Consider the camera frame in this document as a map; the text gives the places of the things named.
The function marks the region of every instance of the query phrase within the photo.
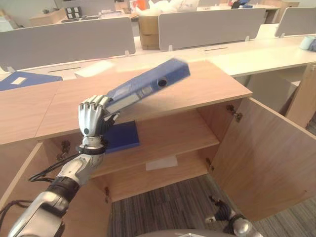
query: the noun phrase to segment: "gray desk divider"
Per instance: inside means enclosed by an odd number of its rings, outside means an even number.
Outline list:
[[[0,66],[15,70],[135,53],[128,17],[0,32]]]
[[[266,10],[229,9],[161,14],[159,46],[168,50],[256,38]]]
[[[275,36],[316,33],[316,7],[289,7],[285,10]]]

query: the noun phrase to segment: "wooden panel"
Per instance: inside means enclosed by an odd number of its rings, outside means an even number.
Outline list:
[[[208,171],[212,168],[211,165],[216,156],[218,148],[219,148],[219,145],[216,145],[216,146],[211,146],[211,147],[205,147],[197,151],[199,157],[205,163]]]
[[[101,179],[98,183],[104,179],[112,201],[118,201],[207,173],[197,151],[178,155],[177,158],[178,166],[175,167],[146,171],[146,165],[142,164],[96,179]]]
[[[39,142],[23,163],[6,193],[0,199],[0,209],[12,200],[33,200],[38,194],[45,191],[48,183],[31,183],[27,179],[51,165],[49,160],[54,158],[58,152],[59,148],[51,141]],[[63,218],[66,224],[63,236],[105,236],[111,204],[105,204],[104,198],[104,194],[93,183],[82,187],[73,202],[70,203],[70,209]],[[11,226],[23,211],[24,209],[17,206],[9,210],[4,219],[1,236],[7,236]]]
[[[58,11],[53,11],[48,14],[40,13],[36,16],[30,18],[32,26],[42,26],[49,25],[58,22],[60,19],[66,17],[65,9],[60,9]]]
[[[28,140],[0,146],[0,197],[8,188],[37,141]]]
[[[140,146],[105,155],[92,177],[219,144],[196,110],[136,122]]]
[[[251,91],[208,62],[189,64],[191,76],[122,111],[118,122],[144,120],[251,95]],[[115,73],[63,81],[54,97],[37,137],[47,138],[79,131],[78,104],[94,94],[110,89],[143,71]]]
[[[303,79],[295,91],[286,117],[303,128],[316,111],[316,63],[307,66]]]
[[[243,99],[212,176],[258,221],[316,195],[316,137],[256,100]]]
[[[0,144],[33,138],[61,81],[0,93]]]
[[[233,115],[227,111],[226,107],[228,105],[233,105],[235,110],[237,110],[240,103],[241,100],[234,100],[216,105],[200,107],[197,111],[200,113],[201,117],[218,140],[222,141],[233,119]]]

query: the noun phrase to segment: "wooden shelf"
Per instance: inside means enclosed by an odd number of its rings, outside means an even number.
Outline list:
[[[178,166],[175,167],[146,171],[146,165],[142,164],[98,177],[96,183],[106,183],[112,201],[119,201],[207,173],[197,151],[177,155],[177,159]]]
[[[196,110],[137,121],[140,146],[105,155],[92,178],[219,144]]]

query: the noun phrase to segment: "black cable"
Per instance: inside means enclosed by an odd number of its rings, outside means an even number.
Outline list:
[[[61,167],[62,165],[66,164],[67,162],[71,161],[72,159],[76,158],[79,155],[80,155],[80,153],[77,153],[77,154],[74,154],[74,155],[64,159],[64,160],[56,162],[55,164],[51,165],[50,167],[41,171],[40,173],[32,175],[29,178],[29,181],[31,181],[31,182],[45,181],[45,182],[52,183],[54,181],[54,179],[53,178],[45,178],[45,175],[48,174],[49,172],[52,172],[53,170],[57,169],[58,167]]]
[[[30,201],[30,200],[14,200],[12,202],[9,202],[1,211],[0,211],[0,231],[1,231],[1,227],[2,227],[2,224],[3,224],[3,220],[4,220],[4,217],[6,215],[6,213],[8,212],[8,210],[14,206],[14,205],[17,205],[19,207],[22,207],[22,208],[27,208],[28,206],[27,205],[24,205],[22,203],[32,203],[33,201]]]

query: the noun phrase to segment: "cabinet door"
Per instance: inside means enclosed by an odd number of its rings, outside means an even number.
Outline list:
[[[250,220],[316,194],[316,137],[252,98],[243,99],[211,175]]]
[[[52,141],[38,142],[0,199],[0,209],[13,200],[33,200],[44,192],[48,186],[47,182],[29,182],[28,178],[55,163],[56,155],[59,153],[60,148]],[[54,177],[58,172],[52,172],[48,177]],[[66,228],[62,236],[106,236],[111,200],[106,203],[105,197],[106,195],[93,182],[83,186],[69,204],[69,210],[63,217]],[[8,235],[12,225],[24,210],[18,206],[10,208],[5,216],[0,237]]]

